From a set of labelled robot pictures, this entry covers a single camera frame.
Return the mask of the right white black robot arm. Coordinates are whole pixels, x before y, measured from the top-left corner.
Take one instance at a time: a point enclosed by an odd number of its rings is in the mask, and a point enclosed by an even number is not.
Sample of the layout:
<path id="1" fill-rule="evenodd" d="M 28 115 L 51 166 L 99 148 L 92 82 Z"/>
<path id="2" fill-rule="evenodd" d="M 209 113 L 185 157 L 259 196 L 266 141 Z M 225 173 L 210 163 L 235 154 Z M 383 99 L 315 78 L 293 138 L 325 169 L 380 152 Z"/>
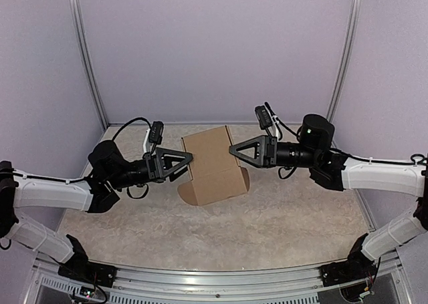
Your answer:
<path id="1" fill-rule="evenodd" d="M 368 263 L 427 232 L 427 159 L 420 154 L 408 161 L 356 157 L 333 149 L 333 135 L 334 126 L 326 118 L 308 114 L 296 143 L 262 135 L 230 146 L 229 152 L 256 168 L 306 168 L 310 178 L 327 190 L 379 190 L 416 197 L 415 209 L 355 242 L 342 265 L 342 274 L 355 280 Z"/>

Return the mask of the brown cardboard box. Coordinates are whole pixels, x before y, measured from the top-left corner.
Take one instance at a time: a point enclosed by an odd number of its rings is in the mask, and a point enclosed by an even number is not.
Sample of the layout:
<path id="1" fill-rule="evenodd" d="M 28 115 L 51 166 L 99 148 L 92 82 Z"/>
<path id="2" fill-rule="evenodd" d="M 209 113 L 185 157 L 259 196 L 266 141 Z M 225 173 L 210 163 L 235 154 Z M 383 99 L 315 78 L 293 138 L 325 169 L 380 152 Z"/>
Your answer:
<path id="1" fill-rule="evenodd" d="M 184 202 L 205 206 L 248 193 L 249 174 L 229 153 L 233 140 L 227 126 L 185 136 L 181 142 L 185 151 L 193 155 L 188 165 L 190 181 L 177 188 Z"/>

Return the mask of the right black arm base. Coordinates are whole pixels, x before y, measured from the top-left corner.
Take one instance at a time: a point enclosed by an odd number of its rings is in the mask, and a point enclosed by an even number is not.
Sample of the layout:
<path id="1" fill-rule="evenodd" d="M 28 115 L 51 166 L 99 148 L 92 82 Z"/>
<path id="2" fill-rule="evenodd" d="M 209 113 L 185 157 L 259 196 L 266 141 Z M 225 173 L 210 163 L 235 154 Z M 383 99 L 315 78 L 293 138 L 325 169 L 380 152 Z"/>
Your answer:
<path id="1" fill-rule="evenodd" d="M 374 260 L 368 259 L 362 253 L 362 244 L 368 233 L 359 237 L 353 244 L 346 260 L 332 262 L 320 267 L 322 284 L 324 287 L 349 283 L 377 274 Z"/>

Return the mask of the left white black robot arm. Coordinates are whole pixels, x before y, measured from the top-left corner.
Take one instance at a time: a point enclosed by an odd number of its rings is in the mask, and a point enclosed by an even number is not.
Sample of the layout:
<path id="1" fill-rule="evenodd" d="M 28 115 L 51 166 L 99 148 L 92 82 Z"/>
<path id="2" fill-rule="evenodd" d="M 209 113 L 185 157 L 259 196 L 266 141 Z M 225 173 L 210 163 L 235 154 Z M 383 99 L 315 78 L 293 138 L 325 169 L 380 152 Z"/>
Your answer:
<path id="1" fill-rule="evenodd" d="M 41 206 L 102 214 L 120 200 L 122 189 L 174 181 L 185 172 L 193 155 L 156 148 L 140 160 L 127 161 L 114 141 L 104 140 L 88 160 L 92 172 L 79 179 L 20 173 L 10 161 L 1 162 L 1 237 L 51 257 L 81 281 L 93 275 L 94 267 L 78 239 L 56 233 L 21 209 Z"/>

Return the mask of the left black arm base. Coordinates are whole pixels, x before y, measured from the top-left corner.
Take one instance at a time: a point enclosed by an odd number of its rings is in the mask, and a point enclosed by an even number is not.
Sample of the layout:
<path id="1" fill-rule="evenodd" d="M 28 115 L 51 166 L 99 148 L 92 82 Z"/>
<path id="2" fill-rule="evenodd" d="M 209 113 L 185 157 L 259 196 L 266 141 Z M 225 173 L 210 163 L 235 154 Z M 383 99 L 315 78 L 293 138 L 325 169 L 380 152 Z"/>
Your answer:
<path id="1" fill-rule="evenodd" d="M 71 242 L 73 255 L 65 263 L 59 264 L 58 275 L 75 281 L 111 288 L 116 277 L 117 268 L 89 261 L 88 256 L 77 238 L 66 235 Z"/>

